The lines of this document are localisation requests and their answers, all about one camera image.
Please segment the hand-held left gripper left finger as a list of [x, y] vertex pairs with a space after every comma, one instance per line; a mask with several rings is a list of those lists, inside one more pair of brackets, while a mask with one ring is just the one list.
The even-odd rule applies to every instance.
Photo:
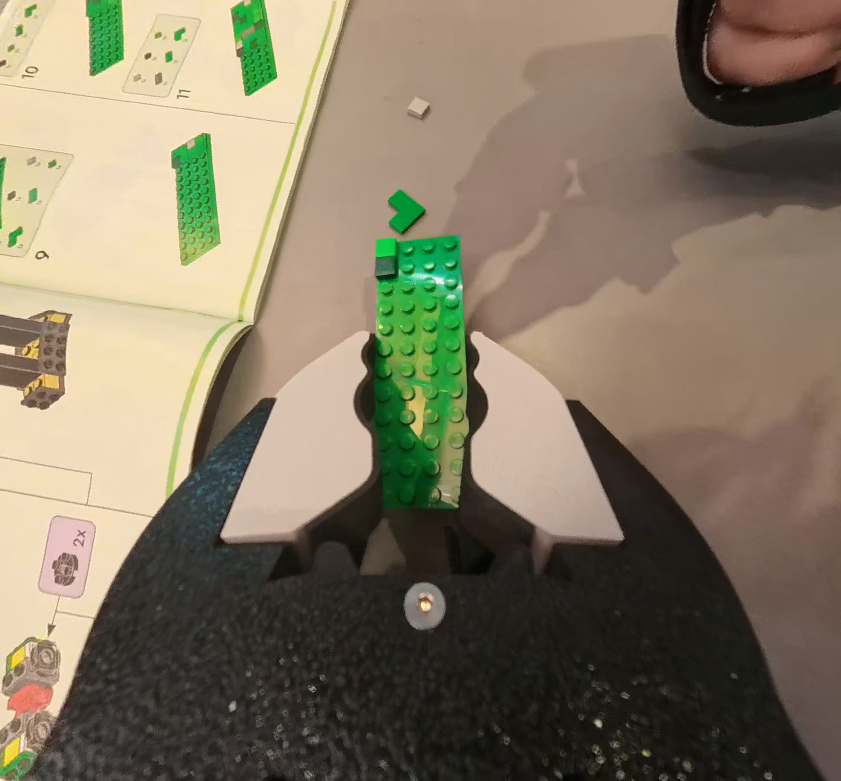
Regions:
[[277, 393], [220, 532], [226, 545], [292, 549], [302, 570], [358, 576], [383, 517], [359, 395], [372, 335], [358, 331]]

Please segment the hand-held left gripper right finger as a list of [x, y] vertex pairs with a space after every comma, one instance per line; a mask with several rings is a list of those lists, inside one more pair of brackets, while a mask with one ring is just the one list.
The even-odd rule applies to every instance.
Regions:
[[494, 554], [523, 549], [536, 573], [556, 545], [617, 546], [625, 535], [561, 392], [538, 370], [475, 331], [471, 383], [483, 417], [468, 438], [459, 513]]

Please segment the large green studded plate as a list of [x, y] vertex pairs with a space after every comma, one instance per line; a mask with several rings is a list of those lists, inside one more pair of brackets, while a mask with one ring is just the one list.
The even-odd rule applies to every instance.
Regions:
[[376, 280], [373, 426], [383, 504], [455, 510], [469, 434], [460, 240], [396, 241], [397, 276]]

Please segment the green corner shaped tile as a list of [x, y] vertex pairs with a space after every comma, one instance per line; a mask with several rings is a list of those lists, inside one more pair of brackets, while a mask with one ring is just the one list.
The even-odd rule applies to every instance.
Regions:
[[400, 235], [404, 235], [426, 213], [426, 208], [402, 189], [388, 198], [388, 205], [393, 210], [389, 225]]

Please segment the person's right hand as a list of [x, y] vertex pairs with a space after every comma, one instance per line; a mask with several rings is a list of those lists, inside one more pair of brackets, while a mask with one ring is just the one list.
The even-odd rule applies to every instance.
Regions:
[[840, 0], [716, 0], [707, 30], [709, 76], [768, 87], [831, 72], [839, 83]]

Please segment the pale green instruction booklet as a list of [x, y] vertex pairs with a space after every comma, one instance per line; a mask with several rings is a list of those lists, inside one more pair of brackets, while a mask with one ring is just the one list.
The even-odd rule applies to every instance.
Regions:
[[254, 325], [349, 0], [5, 0], [2, 779]]

